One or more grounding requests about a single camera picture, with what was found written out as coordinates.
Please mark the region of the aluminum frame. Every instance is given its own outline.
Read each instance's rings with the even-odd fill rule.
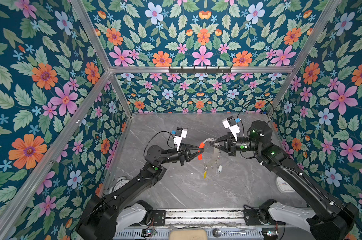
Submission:
[[[282,97],[288,90],[291,81],[295,78],[297,75],[299,69],[305,62],[306,58],[308,57],[311,49],[316,44],[320,34],[325,29],[327,23],[329,22],[330,18],[332,17],[333,13],[336,11],[339,4],[341,4],[342,0],[329,0],[325,6],[325,9],[322,11],[321,15],[319,16],[316,24],[313,27],[313,31],[308,37],[308,40],[306,41],[305,45],[303,46],[302,50],[299,52],[298,57],[294,61],[293,64],[293,72],[290,73],[286,78],[282,86],[280,87],[277,95],[273,99],[273,107],[276,108],[277,105],[281,102]]]
[[[111,73],[107,71],[100,77],[77,111],[72,115],[68,124],[54,140],[51,147],[46,151],[22,187],[17,191],[17,194],[13,197],[11,203],[0,217],[0,240],[3,240],[7,236],[7,233],[23,213],[30,199],[37,191],[38,186],[43,182],[65,145],[78,128],[78,123],[85,117],[99,92],[103,89],[107,80],[109,80],[110,75]]]

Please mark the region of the blue flower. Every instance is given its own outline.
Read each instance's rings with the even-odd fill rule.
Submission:
[[[47,9],[49,12],[52,12],[52,11],[53,11],[52,7],[51,7],[48,3],[46,3],[46,9]]]
[[[7,170],[8,168],[12,168],[12,166],[11,166],[12,161],[6,161],[6,160],[4,159],[3,163],[4,163],[4,164],[1,164],[1,165],[0,165],[0,168],[3,168],[3,171],[4,171],[4,172],[6,172],[6,170]]]
[[[35,115],[37,116],[38,114],[41,114],[41,108],[38,108],[38,106],[36,106],[34,109],[32,109],[32,112],[35,113]]]
[[[217,15],[216,16],[212,16],[212,19],[210,19],[211,22],[215,23],[217,21]]]
[[[1,114],[1,118],[0,118],[0,124],[2,125],[2,124],[4,124],[4,122],[5,123],[8,123],[8,121],[7,121],[7,119],[8,119],[9,117],[6,117],[4,114]]]
[[[21,59],[24,59],[24,57],[22,56],[23,55],[23,53],[18,53],[16,50],[14,50],[14,57],[15,58],[17,58],[19,61],[21,60]]]
[[[30,53],[33,53],[35,50],[33,49],[33,45],[27,45],[27,44],[25,44],[25,46],[26,46],[26,51],[27,52],[30,52]]]
[[[59,227],[58,226],[54,226],[53,227],[53,231],[50,234],[56,235],[56,233],[59,231]]]
[[[97,21],[98,23],[101,21],[100,17],[98,15],[93,15],[94,21]]]
[[[53,187],[58,187],[59,183],[61,180],[59,180],[59,178],[57,178],[56,180],[53,181],[54,185]]]
[[[70,74],[72,75],[72,77],[75,77],[77,73],[74,72],[74,69],[72,69],[72,71],[70,72]]]
[[[198,20],[198,16],[193,16],[192,21],[194,21],[194,23],[198,22],[198,21],[199,21],[199,20]]]
[[[30,125],[30,128],[31,128],[31,130],[29,130],[29,133],[32,133],[32,132],[33,132],[34,135],[36,134],[36,132],[39,132],[39,131],[40,131],[40,130],[38,129],[38,125],[36,125],[36,126]]]
[[[113,15],[110,15],[110,13],[108,13],[108,16],[107,16],[107,18],[111,21],[111,20],[113,20]]]

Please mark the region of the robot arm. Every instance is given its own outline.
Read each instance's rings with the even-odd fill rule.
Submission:
[[[236,138],[231,132],[210,145],[236,156],[236,151],[253,151],[257,161],[284,179],[312,208],[307,213],[268,200],[260,206],[260,220],[272,217],[310,231],[318,240],[341,240],[352,229],[358,209],[344,204],[307,176],[282,148],[271,142],[272,130],[264,121],[254,121],[249,136]]]

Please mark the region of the light blue flower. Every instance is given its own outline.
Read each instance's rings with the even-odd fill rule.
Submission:
[[[18,53],[16,50],[14,50],[14,57],[15,58],[17,58],[19,61],[21,60],[21,59],[24,59],[24,57],[22,56],[23,55],[23,53]]]
[[[110,15],[110,13],[108,13],[108,16],[107,16],[107,18],[111,21],[111,20],[113,20],[113,15]]]
[[[33,49],[33,45],[27,45],[27,44],[25,44],[25,46],[26,46],[26,51],[27,52],[30,52],[30,53],[33,53],[35,50]]]
[[[212,16],[212,19],[210,19],[211,22],[215,23],[217,21],[217,15],[216,16]]]
[[[5,123],[8,123],[7,119],[9,119],[9,117],[6,117],[3,113],[1,114],[1,118],[0,118],[0,124],[4,124]]]
[[[12,166],[11,166],[12,161],[6,161],[6,159],[4,159],[2,162],[3,162],[4,164],[1,164],[1,165],[0,165],[0,168],[2,168],[4,172],[6,172],[6,170],[7,170],[8,168],[12,168]]]
[[[29,133],[33,133],[33,135],[35,135],[36,132],[39,132],[39,131],[40,131],[40,130],[38,129],[38,125],[36,125],[36,126],[30,125],[30,128],[31,128],[31,130],[29,130]]]
[[[94,21],[97,21],[98,23],[101,21],[100,17],[98,15],[93,15]]]
[[[198,20],[198,16],[193,16],[192,21],[194,21],[194,23],[198,22],[198,21],[199,21],[199,20]]]

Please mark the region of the green leaf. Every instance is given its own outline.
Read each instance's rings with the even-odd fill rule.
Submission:
[[[8,90],[10,90],[12,82],[12,75],[9,73],[9,70],[0,66],[0,84],[3,84]]]

